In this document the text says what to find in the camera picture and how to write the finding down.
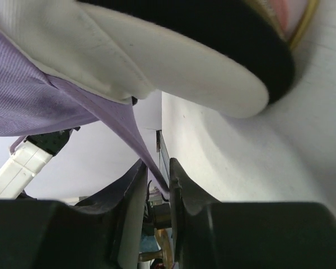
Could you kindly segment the purple baseball cap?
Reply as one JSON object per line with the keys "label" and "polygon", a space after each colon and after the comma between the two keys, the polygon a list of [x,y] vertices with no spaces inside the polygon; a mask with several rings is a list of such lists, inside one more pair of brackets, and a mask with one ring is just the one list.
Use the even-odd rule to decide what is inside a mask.
{"label": "purple baseball cap", "polygon": [[45,74],[0,32],[0,137],[39,135],[98,120],[144,161],[167,197],[169,186],[147,150],[132,104],[107,100]]}

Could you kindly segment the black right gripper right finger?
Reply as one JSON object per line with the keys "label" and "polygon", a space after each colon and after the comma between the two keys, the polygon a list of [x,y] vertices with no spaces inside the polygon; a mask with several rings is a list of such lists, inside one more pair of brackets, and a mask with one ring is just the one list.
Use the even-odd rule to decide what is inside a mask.
{"label": "black right gripper right finger", "polygon": [[316,202],[221,202],[170,160],[180,268],[336,268],[336,218]]}

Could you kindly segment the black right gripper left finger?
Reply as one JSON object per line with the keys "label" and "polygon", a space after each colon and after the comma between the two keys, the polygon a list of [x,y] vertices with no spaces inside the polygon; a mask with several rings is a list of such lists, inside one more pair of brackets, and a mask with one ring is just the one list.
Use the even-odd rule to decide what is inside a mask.
{"label": "black right gripper left finger", "polygon": [[147,167],[74,206],[50,200],[0,199],[0,269],[136,268]]}

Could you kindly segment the pink baseball cap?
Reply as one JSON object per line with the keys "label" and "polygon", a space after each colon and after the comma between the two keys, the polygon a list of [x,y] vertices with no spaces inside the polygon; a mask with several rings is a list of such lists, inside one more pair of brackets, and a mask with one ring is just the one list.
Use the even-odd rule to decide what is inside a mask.
{"label": "pink baseball cap", "polygon": [[268,0],[278,22],[287,38],[297,31],[307,10],[309,0]]}

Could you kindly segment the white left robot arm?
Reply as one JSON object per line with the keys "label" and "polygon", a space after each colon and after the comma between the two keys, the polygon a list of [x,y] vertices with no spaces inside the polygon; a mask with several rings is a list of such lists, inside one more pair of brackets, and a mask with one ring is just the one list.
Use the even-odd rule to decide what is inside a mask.
{"label": "white left robot arm", "polygon": [[0,168],[0,199],[27,198],[25,188],[81,128],[19,137]]}

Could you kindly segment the white baseball cap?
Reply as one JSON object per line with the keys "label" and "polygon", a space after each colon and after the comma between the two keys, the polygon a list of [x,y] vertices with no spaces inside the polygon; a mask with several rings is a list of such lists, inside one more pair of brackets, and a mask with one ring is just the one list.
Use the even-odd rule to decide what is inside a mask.
{"label": "white baseball cap", "polygon": [[184,35],[78,1],[0,1],[0,32],[41,71],[127,103],[161,90],[235,118],[268,103],[267,87]]}

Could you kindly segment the black baseball cap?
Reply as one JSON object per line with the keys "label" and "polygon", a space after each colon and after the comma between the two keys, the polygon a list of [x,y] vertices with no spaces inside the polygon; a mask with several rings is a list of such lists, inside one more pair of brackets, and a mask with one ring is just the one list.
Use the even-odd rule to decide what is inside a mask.
{"label": "black baseball cap", "polygon": [[273,104],[288,93],[295,64],[288,45],[243,1],[88,1],[153,22],[242,64],[268,88]]}

